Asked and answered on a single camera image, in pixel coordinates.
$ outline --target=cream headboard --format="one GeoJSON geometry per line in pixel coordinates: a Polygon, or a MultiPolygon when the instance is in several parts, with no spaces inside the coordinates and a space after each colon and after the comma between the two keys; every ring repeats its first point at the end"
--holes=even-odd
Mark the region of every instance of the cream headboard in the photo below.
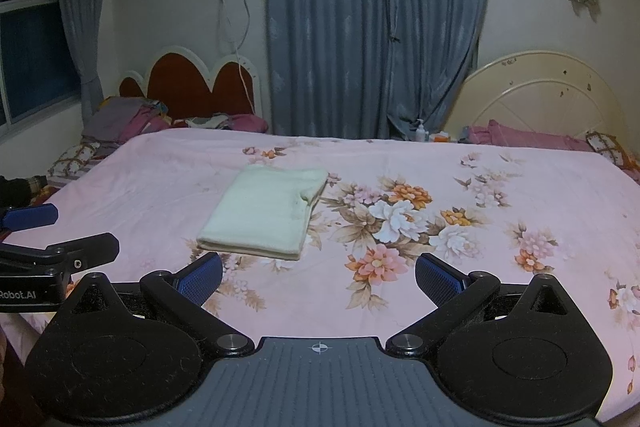
{"type": "Polygon", "coordinates": [[[626,143],[626,124],[607,83],[569,55],[531,51],[500,58],[466,79],[444,130],[494,119],[520,130],[584,137],[589,130],[626,143]]]}

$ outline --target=bed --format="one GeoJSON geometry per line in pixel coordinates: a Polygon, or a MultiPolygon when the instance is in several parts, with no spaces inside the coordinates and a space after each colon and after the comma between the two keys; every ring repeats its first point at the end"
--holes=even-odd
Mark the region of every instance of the bed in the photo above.
{"type": "MultiPolygon", "coordinates": [[[[575,64],[558,60],[566,67],[545,73],[547,83],[563,81],[575,64]]],[[[526,58],[517,56],[507,66],[484,68],[465,84],[458,104],[478,78],[491,79],[492,69],[521,62],[526,58]]],[[[589,120],[585,130],[593,125],[621,136],[621,113],[601,109],[610,93],[606,84],[593,71],[586,74],[584,89],[602,117],[589,120]]],[[[506,81],[524,83],[515,74],[506,81]]],[[[486,116],[487,110],[474,107],[466,109],[466,120],[455,108],[449,128],[486,116]]],[[[580,133],[560,126],[554,131],[580,133]]],[[[491,271],[503,282],[556,275],[614,365],[598,417],[609,420],[640,401],[634,384],[640,188],[595,153],[172,129],[129,141],[50,198],[60,211],[55,225],[14,233],[7,241],[43,248],[111,232],[121,244],[116,262],[102,268],[111,280],[176,271],[203,254],[196,234],[236,174],[253,163],[330,172],[300,261],[221,252],[223,283],[204,308],[256,343],[267,335],[386,341],[434,309],[412,275],[415,259],[430,251],[464,272],[491,271]],[[368,268],[373,256],[387,259],[383,273],[368,268]]],[[[16,347],[24,359],[50,315],[20,320],[31,337],[13,338],[14,329],[2,327],[14,346],[23,342],[16,347]]]]}

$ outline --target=gray ribbed base plate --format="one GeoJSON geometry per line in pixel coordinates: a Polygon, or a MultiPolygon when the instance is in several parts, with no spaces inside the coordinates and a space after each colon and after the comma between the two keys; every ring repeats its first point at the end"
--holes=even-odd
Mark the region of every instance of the gray ribbed base plate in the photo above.
{"type": "MultiPolygon", "coordinates": [[[[49,421],[47,427],[65,424],[49,421]]],[[[426,366],[374,339],[274,339],[217,362],[185,402],[137,427],[489,427],[451,401],[426,366]]],[[[575,427],[593,427],[583,420],[575,427]]]]}

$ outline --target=window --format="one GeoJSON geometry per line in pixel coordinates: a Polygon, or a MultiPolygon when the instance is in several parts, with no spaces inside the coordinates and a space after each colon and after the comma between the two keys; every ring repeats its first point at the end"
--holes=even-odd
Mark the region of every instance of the window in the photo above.
{"type": "Polygon", "coordinates": [[[0,0],[0,136],[79,93],[58,0],[0,0]]]}

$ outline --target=yellow flower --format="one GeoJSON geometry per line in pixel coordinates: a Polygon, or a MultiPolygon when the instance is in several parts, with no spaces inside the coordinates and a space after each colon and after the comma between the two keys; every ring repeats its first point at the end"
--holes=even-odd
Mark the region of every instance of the yellow flower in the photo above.
{"type": "Polygon", "coordinates": [[[462,212],[453,212],[452,210],[441,210],[440,215],[444,217],[450,225],[460,225],[461,227],[470,227],[471,221],[466,219],[464,209],[462,212]]]}
{"type": "Polygon", "coordinates": [[[424,188],[402,184],[396,185],[394,193],[389,196],[390,203],[398,203],[398,201],[411,201],[415,210],[422,210],[433,200],[431,200],[431,196],[424,188]]]}

